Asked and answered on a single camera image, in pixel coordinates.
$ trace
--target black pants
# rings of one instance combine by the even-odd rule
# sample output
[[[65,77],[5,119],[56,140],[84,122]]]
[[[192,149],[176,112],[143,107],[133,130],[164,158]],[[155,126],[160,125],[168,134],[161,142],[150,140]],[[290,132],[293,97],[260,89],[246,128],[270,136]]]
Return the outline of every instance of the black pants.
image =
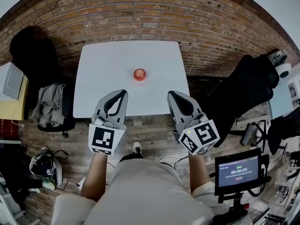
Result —
[[[134,159],[134,158],[144,158],[140,153],[131,153],[128,154],[124,157],[122,157],[122,159],[120,160],[120,162],[124,161],[124,160],[130,160],[130,159]]]

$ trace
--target shirt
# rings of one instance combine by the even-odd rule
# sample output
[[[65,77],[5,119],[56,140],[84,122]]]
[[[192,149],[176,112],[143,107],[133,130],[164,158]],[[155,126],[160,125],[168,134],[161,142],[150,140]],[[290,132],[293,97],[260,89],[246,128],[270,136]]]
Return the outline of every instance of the shirt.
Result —
[[[229,211],[208,182],[190,194],[176,171],[146,159],[120,162],[98,202],[77,195],[56,199],[52,225],[200,225]]]

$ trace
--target brick wall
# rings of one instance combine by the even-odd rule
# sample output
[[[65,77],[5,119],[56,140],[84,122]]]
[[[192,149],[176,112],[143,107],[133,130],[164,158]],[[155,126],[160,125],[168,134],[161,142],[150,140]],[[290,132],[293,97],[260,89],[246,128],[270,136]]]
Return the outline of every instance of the brick wall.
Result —
[[[177,41],[188,75],[228,76],[244,54],[300,53],[284,29],[252,0],[21,0],[0,20],[0,64],[9,44],[37,25],[75,75],[85,44],[121,40]]]

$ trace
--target white desk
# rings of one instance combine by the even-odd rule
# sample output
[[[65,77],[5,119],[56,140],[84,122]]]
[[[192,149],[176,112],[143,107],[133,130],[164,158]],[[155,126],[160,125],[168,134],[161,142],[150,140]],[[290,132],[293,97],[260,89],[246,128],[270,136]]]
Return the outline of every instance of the white desk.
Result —
[[[146,71],[144,81],[134,80],[137,68]],[[73,116],[90,118],[102,97],[120,89],[128,92],[126,116],[170,113],[168,91],[189,95],[178,44],[121,41],[84,46],[77,71]]]

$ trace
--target wooden floor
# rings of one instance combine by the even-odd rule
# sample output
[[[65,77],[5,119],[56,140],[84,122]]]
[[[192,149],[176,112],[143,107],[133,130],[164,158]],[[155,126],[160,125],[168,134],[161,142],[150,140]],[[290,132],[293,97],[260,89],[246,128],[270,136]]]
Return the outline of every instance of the wooden floor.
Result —
[[[27,154],[32,157],[39,153],[42,147],[46,146],[52,152],[64,150],[69,154],[68,159],[61,159],[64,181],[73,179],[79,182],[86,174],[92,159],[92,152],[88,148],[88,125],[84,121],[79,121],[74,130],[69,131],[69,137],[63,138],[61,133],[45,133],[39,131],[33,120],[24,121],[25,128],[20,128],[19,136],[24,146],[27,147]],[[109,159],[109,162],[116,166],[119,160],[131,152],[131,144],[134,140],[142,143],[142,152],[146,159],[153,161],[174,163],[187,156],[187,151],[175,141],[172,130],[174,122],[171,115],[127,117],[125,119],[127,131],[118,145],[115,155]],[[204,156],[209,173],[214,172],[214,158],[238,153],[250,149],[250,146],[240,145],[240,137],[228,135],[224,143],[219,148],[210,149]],[[271,172],[277,171],[281,167],[278,156],[271,158]],[[110,183],[113,167],[107,166],[107,183]],[[177,167],[184,186],[189,190],[189,169],[188,159],[182,160]],[[267,185],[265,192],[258,198],[245,196],[243,202],[250,201],[250,217],[254,219],[267,207],[268,200],[271,200],[277,191],[277,188],[271,181]],[[27,211],[28,218],[39,218],[40,224],[50,224],[52,219],[55,198],[59,194],[73,193],[79,194],[79,189],[73,183],[69,183],[64,191],[51,191],[46,188],[41,189],[40,194],[31,194],[24,202],[24,208]]]

